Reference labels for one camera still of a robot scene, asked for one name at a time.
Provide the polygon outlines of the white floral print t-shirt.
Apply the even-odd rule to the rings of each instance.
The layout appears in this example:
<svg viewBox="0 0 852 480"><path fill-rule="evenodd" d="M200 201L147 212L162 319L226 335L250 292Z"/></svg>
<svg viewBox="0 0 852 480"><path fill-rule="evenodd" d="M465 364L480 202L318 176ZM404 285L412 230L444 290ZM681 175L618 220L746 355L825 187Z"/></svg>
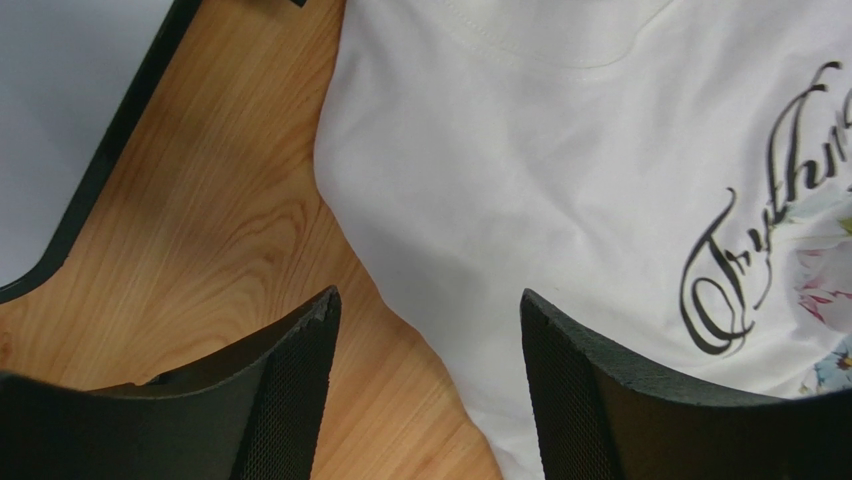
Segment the white floral print t-shirt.
<svg viewBox="0 0 852 480"><path fill-rule="evenodd" d="M665 367L787 403L851 475L847 1L350 1L319 191L506 479L544 477L531 289Z"/></svg>

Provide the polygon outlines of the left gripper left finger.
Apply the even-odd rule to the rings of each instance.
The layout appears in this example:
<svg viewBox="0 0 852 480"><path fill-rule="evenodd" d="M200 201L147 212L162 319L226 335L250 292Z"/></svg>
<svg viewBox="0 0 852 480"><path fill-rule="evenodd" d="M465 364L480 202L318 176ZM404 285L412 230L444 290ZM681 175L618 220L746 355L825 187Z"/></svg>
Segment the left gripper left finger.
<svg viewBox="0 0 852 480"><path fill-rule="evenodd" d="M1 375L5 479L307 479L341 317L327 288L151 381L75 390Z"/></svg>

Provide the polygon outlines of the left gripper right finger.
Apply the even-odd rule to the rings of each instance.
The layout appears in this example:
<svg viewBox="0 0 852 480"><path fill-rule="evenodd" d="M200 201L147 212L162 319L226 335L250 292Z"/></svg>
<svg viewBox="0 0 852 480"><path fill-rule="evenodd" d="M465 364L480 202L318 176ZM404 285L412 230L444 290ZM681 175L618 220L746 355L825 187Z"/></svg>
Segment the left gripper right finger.
<svg viewBox="0 0 852 480"><path fill-rule="evenodd" d="M584 327L532 290L522 344L549 479L847 479L851 394L715 385Z"/></svg>

